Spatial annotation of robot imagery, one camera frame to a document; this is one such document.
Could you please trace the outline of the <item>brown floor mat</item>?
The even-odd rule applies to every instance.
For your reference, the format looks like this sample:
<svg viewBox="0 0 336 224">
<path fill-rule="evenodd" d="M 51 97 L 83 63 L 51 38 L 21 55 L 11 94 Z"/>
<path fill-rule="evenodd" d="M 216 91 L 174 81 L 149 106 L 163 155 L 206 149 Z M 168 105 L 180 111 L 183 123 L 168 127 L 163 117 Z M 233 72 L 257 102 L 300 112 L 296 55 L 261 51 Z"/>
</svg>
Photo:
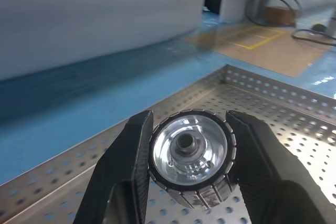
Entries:
<svg viewBox="0 0 336 224">
<path fill-rule="evenodd" d="M 300 75 L 330 46 L 294 40 L 291 31 L 250 24 L 199 31 L 182 38 L 197 47 L 289 77 Z"/>
</svg>

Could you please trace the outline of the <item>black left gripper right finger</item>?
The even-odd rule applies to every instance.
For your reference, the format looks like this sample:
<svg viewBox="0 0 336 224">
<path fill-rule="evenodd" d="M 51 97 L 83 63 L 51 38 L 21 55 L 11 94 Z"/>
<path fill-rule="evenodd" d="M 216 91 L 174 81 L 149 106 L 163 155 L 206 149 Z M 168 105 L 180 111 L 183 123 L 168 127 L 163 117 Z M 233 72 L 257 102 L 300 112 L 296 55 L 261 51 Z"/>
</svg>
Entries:
<svg viewBox="0 0 336 224">
<path fill-rule="evenodd" d="M 227 111 L 236 138 L 235 173 L 251 224 L 336 224 L 336 210 L 267 123 Z"/>
</svg>

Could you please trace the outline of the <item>brown cardboard box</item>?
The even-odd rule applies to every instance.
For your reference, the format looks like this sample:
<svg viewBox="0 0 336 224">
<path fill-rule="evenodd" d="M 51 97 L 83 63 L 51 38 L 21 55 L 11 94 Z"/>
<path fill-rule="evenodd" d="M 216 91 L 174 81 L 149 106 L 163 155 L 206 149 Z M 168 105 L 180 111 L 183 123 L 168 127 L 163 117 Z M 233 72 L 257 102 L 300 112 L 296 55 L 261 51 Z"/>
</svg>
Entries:
<svg viewBox="0 0 336 224">
<path fill-rule="evenodd" d="M 272 25 L 294 27 L 298 11 L 280 6 L 267 6 L 263 12 L 264 21 Z"/>
</svg>

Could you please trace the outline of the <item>ribbed metal roller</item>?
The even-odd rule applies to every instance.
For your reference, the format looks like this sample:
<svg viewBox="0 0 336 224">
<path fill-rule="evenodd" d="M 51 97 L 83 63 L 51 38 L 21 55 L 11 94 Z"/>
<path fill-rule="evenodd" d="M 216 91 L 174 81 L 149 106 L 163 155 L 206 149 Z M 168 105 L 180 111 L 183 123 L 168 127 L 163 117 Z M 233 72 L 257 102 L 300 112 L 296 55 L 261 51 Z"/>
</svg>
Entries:
<svg viewBox="0 0 336 224">
<path fill-rule="evenodd" d="M 155 128 L 149 174 L 180 205 L 210 209 L 223 203 L 238 184 L 236 153 L 235 133 L 226 117 L 184 110 Z"/>
</svg>

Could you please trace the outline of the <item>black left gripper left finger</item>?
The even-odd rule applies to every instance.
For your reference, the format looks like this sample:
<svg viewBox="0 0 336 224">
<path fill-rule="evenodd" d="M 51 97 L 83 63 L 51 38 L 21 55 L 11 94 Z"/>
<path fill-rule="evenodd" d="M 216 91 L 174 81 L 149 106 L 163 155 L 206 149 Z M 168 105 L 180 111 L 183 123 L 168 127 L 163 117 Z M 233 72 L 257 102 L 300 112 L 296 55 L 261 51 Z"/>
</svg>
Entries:
<svg viewBox="0 0 336 224">
<path fill-rule="evenodd" d="M 153 113 L 140 112 L 98 160 L 73 224 L 144 224 Z"/>
</svg>

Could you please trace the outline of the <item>perforated steel tray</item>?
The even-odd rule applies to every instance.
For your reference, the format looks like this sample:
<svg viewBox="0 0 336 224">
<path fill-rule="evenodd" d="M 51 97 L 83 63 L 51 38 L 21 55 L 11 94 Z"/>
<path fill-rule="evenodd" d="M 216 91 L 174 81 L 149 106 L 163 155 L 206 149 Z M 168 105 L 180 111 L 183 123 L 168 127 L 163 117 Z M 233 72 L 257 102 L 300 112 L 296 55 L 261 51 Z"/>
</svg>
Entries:
<svg viewBox="0 0 336 224">
<path fill-rule="evenodd" d="M 228 109 L 269 124 L 336 210 L 336 100 L 225 66 L 151 107 L 155 123 L 173 113 Z M 97 160 L 124 127 L 113 127 L 0 185 L 0 224 L 72 224 Z M 145 224 L 251 224 L 239 189 L 212 210 L 188 210 L 150 183 Z"/>
</svg>

